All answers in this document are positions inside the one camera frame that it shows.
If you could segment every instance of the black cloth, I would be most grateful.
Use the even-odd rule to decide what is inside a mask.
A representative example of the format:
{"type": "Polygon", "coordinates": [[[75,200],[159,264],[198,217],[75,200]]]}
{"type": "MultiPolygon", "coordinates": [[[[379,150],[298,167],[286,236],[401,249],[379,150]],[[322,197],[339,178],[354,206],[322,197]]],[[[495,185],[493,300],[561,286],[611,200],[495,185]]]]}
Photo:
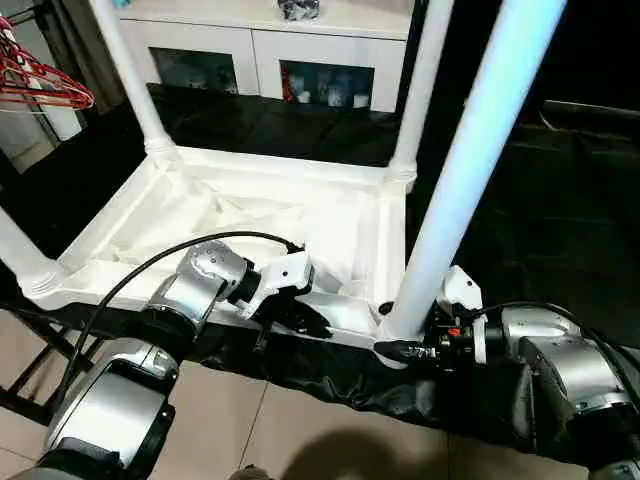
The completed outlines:
{"type": "Polygon", "coordinates": [[[7,188],[9,185],[15,185],[20,181],[20,174],[13,166],[9,157],[0,150],[0,188],[7,188]]]}
{"type": "MultiPolygon", "coordinates": [[[[187,146],[382,166],[397,135],[397,117],[389,114],[176,89],[155,88],[154,96],[167,130],[187,146]]],[[[408,251],[459,115],[447,105],[435,99],[439,121],[427,122],[420,176],[407,198],[408,251]]],[[[140,130],[124,105],[29,169],[19,188],[0,191],[0,205],[47,255],[57,257],[143,158],[140,130]]],[[[639,170],[640,154],[631,141],[520,126],[457,261],[482,287],[486,304],[553,301],[617,341],[640,347],[640,272],[633,247],[640,224],[633,198],[639,170]]],[[[0,307],[73,328],[81,328],[92,308],[39,312],[2,265],[0,307]]],[[[138,321],[136,314],[111,309],[94,333],[115,337],[138,321]]],[[[367,351],[280,335],[272,335],[266,354],[256,357],[255,339],[255,331],[208,325],[190,358],[358,410],[575,459],[552,428],[545,437],[538,413],[544,406],[524,365],[503,362],[450,376],[418,367],[398,372],[367,351]]]]}

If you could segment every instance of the glass cabinet door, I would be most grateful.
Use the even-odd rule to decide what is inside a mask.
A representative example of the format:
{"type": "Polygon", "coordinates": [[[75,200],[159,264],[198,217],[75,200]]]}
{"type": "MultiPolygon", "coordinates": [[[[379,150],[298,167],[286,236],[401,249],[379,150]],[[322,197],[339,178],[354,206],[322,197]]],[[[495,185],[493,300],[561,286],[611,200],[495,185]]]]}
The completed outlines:
{"type": "Polygon", "coordinates": [[[374,69],[280,60],[283,99],[329,107],[369,108],[374,69]]]}
{"type": "Polygon", "coordinates": [[[233,57],[228,53],[150,47],[165,85],[238,93],[233,57]]]}
{"type": "Polygon", "coordinates": [[[255,30],[253,42],[263,97],[395,111],[403,41],[255,30]]]}
{"type": "Polygon", "coordinates": [[[147,83],[257,95],[251,31],[121,20],[147,83]]]}

